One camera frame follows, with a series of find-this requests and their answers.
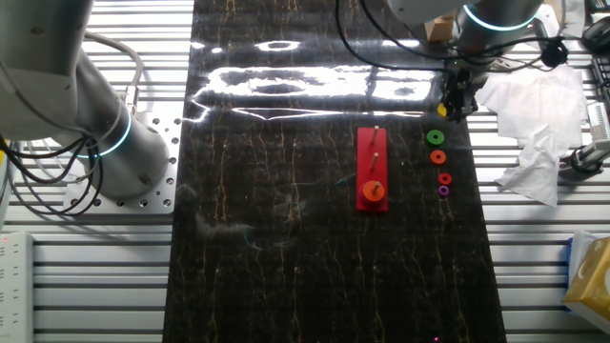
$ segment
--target red block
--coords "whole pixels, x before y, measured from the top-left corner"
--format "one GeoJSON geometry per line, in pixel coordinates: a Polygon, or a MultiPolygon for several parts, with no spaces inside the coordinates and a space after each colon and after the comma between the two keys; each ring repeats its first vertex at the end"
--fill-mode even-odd
{"type": "Polygon", "coordinates": [[[371,138],[374,128],[358,129],[357,155],[356,155],[356,208],[364,212],[388,211],[388,140],[387,131],[379,129],[373,144],[371,138]],[[378,153],[375,167],[371,170],[371,162],[378,153]],[[384,189],[383,201],[378,206],[367,205],[363,200],[363,186],[369,181],[379,182],[384,189]]]}

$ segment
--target yellow box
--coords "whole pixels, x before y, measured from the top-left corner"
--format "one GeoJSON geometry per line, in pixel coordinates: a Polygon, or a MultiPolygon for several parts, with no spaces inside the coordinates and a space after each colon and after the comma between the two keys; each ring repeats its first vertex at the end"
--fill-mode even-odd
{"type": "Polygon", "coordinates": [[[563,304],[610,333],[610,237],[591,244],[563,304]]]}

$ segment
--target cardboard box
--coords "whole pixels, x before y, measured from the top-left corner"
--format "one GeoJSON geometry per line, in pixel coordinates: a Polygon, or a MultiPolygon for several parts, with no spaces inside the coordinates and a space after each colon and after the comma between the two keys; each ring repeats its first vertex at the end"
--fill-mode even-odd
{"type": "Polygon", "coordinates": [[[563,304],[610,333],[610,237],[593,242],[563,304]]]}
{"type": "Polygon", "coordinates": [[[446,42],[454,38],[453,29],[457,11],[453,10],[439,18],[424,24],[428,42],[446,42]]]}

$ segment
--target power strip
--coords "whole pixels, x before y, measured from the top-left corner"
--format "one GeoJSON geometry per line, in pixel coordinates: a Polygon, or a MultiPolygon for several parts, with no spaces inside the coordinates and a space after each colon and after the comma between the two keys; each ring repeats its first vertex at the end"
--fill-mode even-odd
{"type": "Polygon", "coordinates": [[[33,239],[0,235],[0,343],[33,342],[33,239]]]}

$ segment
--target black marble table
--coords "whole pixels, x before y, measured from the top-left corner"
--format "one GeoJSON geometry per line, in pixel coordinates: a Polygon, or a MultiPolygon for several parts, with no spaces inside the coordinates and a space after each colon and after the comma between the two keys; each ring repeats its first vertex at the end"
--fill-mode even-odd
{"type": "MultiPolygon", "coordinates": [[[[361,53],[424,64],[357,1],[341,9],[361,53]]],[[[164,342],[505,342],[467,126],[432,111],[441,75],[357,62],[333,10],[195,3],[164,342]],[[374,125],[388,130],[382,215],[356,211],[356,132],[374,125]],[[432,129],[446,136],[440,168],[432,129]]]]}

